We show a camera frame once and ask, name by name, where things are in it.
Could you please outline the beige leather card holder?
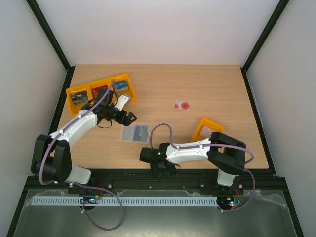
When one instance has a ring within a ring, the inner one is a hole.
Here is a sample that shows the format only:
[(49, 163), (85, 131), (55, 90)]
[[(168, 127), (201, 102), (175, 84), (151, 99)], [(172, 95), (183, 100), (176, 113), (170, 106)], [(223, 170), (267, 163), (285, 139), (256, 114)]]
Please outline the beige leather card holder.
[(121, 126), (119, 141), (144, 143), (149, 142), (150, 127), (147, 125)]

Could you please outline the white card with red circle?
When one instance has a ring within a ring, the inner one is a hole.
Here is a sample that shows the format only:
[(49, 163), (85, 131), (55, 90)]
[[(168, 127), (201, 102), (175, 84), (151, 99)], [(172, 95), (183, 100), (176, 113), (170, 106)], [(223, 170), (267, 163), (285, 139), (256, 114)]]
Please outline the white card with red circle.
[(190, 109), (190, 103), (185, 102), (185, 101), (177, 100), (177, 101), (175, 102), (174, 107), (175, 107), (175, 108), (178, 108), (178, 109), (181, 109), (181, 110), (186, 110), (186, 111), (188, 111), (188, 110)]

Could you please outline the silver card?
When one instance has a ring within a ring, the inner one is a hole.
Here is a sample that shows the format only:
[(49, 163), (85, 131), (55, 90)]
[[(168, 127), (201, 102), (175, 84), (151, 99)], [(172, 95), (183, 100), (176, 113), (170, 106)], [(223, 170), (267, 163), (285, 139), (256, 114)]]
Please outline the silver card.
[(214, 132), (214, 130), (204, 126), (199, 134), (200, 134), (201, 137), (209, 138), (209, 137), (211, 137), (211, 134), (213, 132)]

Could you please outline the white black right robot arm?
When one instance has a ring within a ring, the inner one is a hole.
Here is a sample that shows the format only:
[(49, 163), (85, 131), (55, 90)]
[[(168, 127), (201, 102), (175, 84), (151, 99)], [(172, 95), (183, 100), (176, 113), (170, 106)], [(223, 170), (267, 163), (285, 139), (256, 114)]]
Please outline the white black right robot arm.
[(208, 161), (218, 168), (216, 190), (227, 193), (235, 177), (245, 172), (246, 145), (233, 137), (213, 132), (210, 138), (184, 144), (161, 143), (142, 148), (140, 161), (148, 163), (154, 177), (176, 174), (180, 163)]

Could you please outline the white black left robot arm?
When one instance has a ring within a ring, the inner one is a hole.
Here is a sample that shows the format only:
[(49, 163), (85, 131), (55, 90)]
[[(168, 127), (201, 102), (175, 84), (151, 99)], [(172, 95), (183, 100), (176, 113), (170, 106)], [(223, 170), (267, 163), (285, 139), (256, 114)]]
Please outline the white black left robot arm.
[(96, 98), (88, 100), (69, 123), (50, 135), (37, 137), (31, 172), (38, 176), (42, 185), (60, 182), (87, 184), (91, 171), (72, 163), (72, 147), (103, 120), (124, 126), (135, 122), (134, 113), (124, 110), (131, 100), (127, 94), (117, 95), (111, 89), (101, 88)]

